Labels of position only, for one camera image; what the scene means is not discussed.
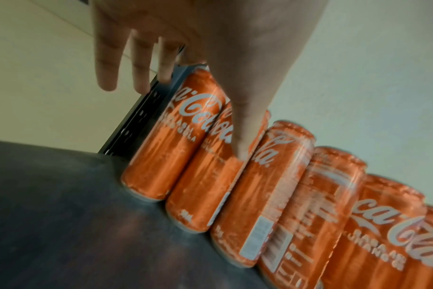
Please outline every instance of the orange can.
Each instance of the orange can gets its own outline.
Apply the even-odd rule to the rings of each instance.
[[[315,138],[276,121],[262,138],[211,229],[216,249],[232,264],[256,264],[312,157]]]
[[[407,245],[409,259],[399,289],[433,289],[433,206],[427,208],[418,235]]]
[[[321,286],[397,288],[407,260],[405,246],[426,214],[423,200],[423,194],[404,184],[367,175]]]
[[[168,215],[185,231],[202,233],[210,228],[246,165],[232,153],[231,115],[229,103],[166,201]],[[269,119],[266,111],[258,136],[248,150],[250,155],[267,130]]]
[[[315,149],[258,262],[274,288],[315,288],[358,201],[366,167],[348,152]]]
[[[226,96],[210,72],[196,68],[140,146],[121,182],[142,200],[165,199],[225,104]]]

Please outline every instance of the soda can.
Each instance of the soda can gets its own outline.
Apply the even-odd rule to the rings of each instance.
[[[314,150],[258,262],[268,284],[315,288],[358,201],[366,167],[340,149]]]
[[[399,289],[433,289],[433,206],[405,249],[409,256]]]
[[[165,199],[225,104],[210,72],[196,68],[124,171],[124,186],[145,201]]]
[[[267,130],[266,111],[251,155]],[[166,211],[175,224],[191,233],[206,232],[213,224],[246,162],[231,149],[232,106],[227,104],[207,134],[166,201]]]
[[[325,289],[393,289],[400,285],[405,246],[424,220],[424,195],[367,175],[322,276]]]
[[[276,121],[267,130],[211,228],[217,251],[232,264],[253,267],[307,167],[315,138]]]

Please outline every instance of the white wall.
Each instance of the white wall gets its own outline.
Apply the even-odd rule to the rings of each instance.
[[[433,204],[433,0],[331,0],[270,110]]]

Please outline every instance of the countertop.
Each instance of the countertop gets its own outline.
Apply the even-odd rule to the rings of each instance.
[[[127,163],[0,142],[0,288],[266,288],[129,195]]]

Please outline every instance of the aluminum can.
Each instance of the aluminum can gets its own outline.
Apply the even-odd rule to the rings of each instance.
[[[433,206],[405,249],[409,256],[399,289],[433,289]]]
[[[303,127],[276,121],[267,130],[211,228],[217,251],[232,264],[256,264],[314,149]]]
[[[268,284],[315,288],[358,201],[366,167],[340,149],[314,150],[258,262]]]
[[[225,104],[210,72],[196,68],[124,171],[123,185],[142,200],[165,199]]]
[[[367,175],[342,237],[321,278],[325,289],[393,289],[400,285],[405,246],[424,220],[424,195]]]
[[[269,125],[266,111],[251,156]],[[232,153],[232,106],[227,104],[166,201],[166,211],[181,229],[206,232],[215,221],[248,161]]]

